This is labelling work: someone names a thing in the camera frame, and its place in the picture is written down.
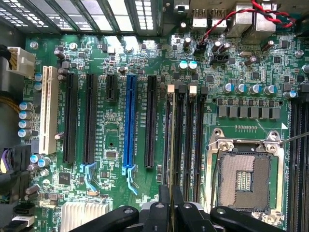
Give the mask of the silver finned heatsink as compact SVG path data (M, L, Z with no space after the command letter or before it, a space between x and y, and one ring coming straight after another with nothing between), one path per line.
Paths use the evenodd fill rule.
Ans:
M107 204L66 202L61 207L60 232L69 232L109 211Z

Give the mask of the grey metal PC case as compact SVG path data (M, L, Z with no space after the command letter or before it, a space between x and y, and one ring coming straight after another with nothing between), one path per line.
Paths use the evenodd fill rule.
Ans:
M36 209L26 199L33 169L20 125L24 84L33 79L6 71L8 47L27 51L31 36L153 40L188 33L198 36L195 56L204 55L211 36L259 44L263 52L274 34L309 40L309 0L0 0L0 232L35 232Z

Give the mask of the RAM slot with white latches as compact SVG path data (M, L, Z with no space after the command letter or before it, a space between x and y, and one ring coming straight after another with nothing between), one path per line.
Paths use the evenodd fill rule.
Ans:
M188 101L187 101L187 140L186 140L186 201L190 201L190 185L191 185L191 164L192 164L192 143L194 130L194 114L195 114L195 98L197 95L197 86L189 85Z
M300 85L301 132L309 132L309 83ZM309 134L300 139L301 216L300 231L309 232Z

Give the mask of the white power connector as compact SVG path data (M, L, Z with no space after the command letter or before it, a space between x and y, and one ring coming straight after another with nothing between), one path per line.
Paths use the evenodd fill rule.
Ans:
M6 71L34 79L36 58L32 53L20 47L8 47L11 58L6 66Z

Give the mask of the blue expansion slot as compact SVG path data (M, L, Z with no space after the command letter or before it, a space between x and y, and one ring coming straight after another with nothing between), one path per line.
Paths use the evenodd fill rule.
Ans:
M134 164L134 149L138 78L134 74L128 74L126 77L126 106L122 175L126 177L128 189L137 196L138 192L133 187L132 173L136 167L136 165Z

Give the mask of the white expansion slot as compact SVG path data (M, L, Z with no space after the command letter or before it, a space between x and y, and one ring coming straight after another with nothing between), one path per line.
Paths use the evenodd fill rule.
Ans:
M42 98L40 112L39 153L50 155L56 152L57 113L59 81L57 68L43 66Z

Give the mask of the thin metal locking lever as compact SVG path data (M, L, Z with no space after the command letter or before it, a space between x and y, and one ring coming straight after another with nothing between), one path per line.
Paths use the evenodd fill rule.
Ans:
M216 184L218 178L218 156L221 154L217 142L210 142L206 158L205 207L209 213L215 203Z
M289 139L282 140L282 141L280 142L280 145L283 145L283 144L289 143L289 142L291 142L291 141L294 141L294 140L297 140L297 139L306 137L306 136L308 136L308 135L309 135L309 132L305 132L305 133L302 133L302 134L300 134L300 135L291 137L291 138L289 138Z

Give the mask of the short black expansion slot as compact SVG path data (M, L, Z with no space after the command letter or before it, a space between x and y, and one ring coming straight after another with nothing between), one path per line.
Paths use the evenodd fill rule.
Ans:
M118 79L115 74L108 74L106 76L106 100L114 102L117 100Z

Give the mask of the CPU socket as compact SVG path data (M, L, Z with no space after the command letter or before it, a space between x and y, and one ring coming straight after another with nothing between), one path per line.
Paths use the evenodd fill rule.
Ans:
M213 208L230 207L282 227L285 158L281 141L277 130L264 139L253 139L226 137L215 128L209 143L217 142L221 154Z

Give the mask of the long black expansion slot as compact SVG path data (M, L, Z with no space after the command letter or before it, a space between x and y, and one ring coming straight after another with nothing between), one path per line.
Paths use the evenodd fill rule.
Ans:
M66 79L64 110L63 163L73 164L75 160L78 77L69 73Z
M147 169L151 169L154 166L156 106L157 77L156 75L149 75L147 77L147 110L144 154L144 167Z
M97 95L98 78L94 74L85 76L85 115L84 115L84 138L82 152L82 166L85 173L85 184L88 189L95 192L96 188L91 184L92 171L96 168L95 162L95 139L97 123Z

